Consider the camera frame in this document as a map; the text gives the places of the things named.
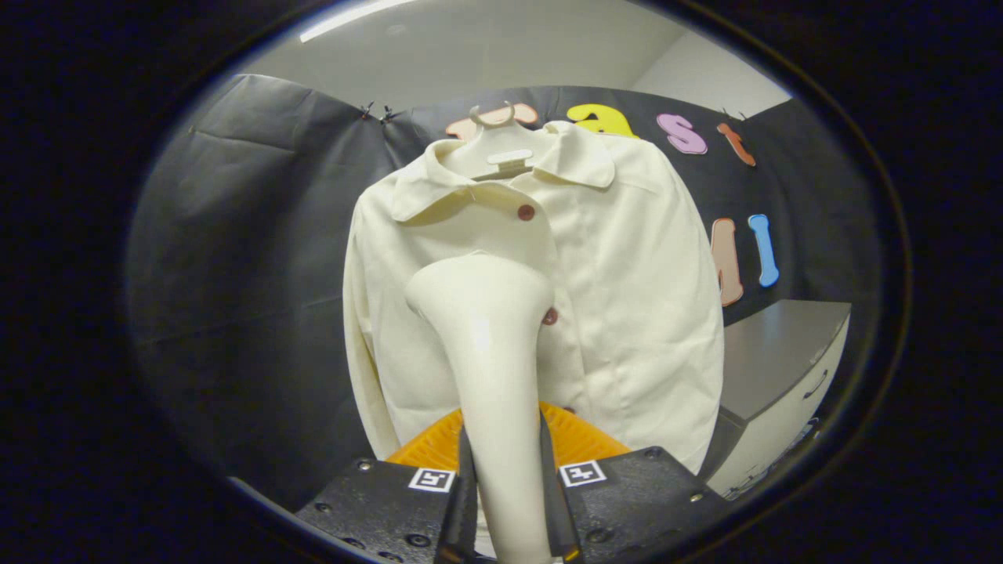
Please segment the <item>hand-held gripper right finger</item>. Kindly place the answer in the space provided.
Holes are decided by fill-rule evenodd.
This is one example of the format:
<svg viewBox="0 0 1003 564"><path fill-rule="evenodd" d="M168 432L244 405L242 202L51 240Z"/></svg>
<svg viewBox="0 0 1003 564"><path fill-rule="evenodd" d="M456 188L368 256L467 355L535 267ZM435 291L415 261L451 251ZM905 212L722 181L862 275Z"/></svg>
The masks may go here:
<svg viewBox="0 0 1003 564"><path fill-rule="evenodd" d="M545 524L563 563L667 562L730 509L662 447L628 450L565 408L540 410Z"/></svg>

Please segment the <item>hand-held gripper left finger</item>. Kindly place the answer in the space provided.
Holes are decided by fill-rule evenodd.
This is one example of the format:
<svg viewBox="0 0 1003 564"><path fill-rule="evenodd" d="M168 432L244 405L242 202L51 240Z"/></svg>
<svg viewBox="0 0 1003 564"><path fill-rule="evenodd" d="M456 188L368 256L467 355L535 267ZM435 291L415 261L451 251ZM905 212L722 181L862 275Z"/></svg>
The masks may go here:
<svg viewBox="0 0 1003 564"><path fill-rule="evenodd" d="M296 516L376 562L473 563L478 496L456 410L385 461L352 461Z"/></svg>

